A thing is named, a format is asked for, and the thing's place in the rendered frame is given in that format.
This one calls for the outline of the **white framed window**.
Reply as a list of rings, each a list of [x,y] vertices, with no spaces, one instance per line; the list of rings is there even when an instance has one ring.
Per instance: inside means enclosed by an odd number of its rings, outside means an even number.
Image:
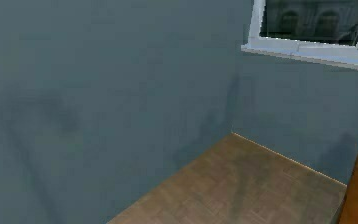
[[[358,70],[358,0],[253,0],[241,50]]]

